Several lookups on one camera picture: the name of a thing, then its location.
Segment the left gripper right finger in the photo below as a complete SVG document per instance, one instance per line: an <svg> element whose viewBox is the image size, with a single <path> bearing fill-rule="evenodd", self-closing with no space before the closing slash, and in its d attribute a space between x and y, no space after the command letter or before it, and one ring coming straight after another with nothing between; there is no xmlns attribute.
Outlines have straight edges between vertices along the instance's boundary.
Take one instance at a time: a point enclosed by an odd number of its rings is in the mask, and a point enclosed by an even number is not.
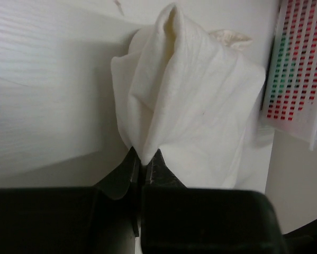
<svg viewBox="0 0 317 254"><path fill-rule="evenodd" d="M143 253L283 253L267 197L255 191L186 187L157 151L141 196Z"/></svg>

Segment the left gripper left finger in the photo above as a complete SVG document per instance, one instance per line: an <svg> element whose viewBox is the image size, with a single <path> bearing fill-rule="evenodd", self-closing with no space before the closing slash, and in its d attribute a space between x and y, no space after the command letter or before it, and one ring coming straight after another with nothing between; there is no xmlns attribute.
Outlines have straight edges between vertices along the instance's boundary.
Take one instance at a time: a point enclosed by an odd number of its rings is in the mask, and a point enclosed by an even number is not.
<svg viewBox="0 0 317 254"><path fill-rule="evenodd" d="M1 188L0 253L134 253L140 160L89 187Z"/></svg>

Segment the white t shirt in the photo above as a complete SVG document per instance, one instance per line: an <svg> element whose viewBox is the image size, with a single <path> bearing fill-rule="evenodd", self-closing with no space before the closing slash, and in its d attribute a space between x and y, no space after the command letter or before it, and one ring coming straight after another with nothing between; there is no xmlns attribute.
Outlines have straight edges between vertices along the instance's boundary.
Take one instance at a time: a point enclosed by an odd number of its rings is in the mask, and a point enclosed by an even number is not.
<svg viewBox="0 0 317 254"><path fill-rule="evenodd" d="M160 151L187 187L235 186L262 66L170 4L111 73L120 136L143 165Z"/></svg>

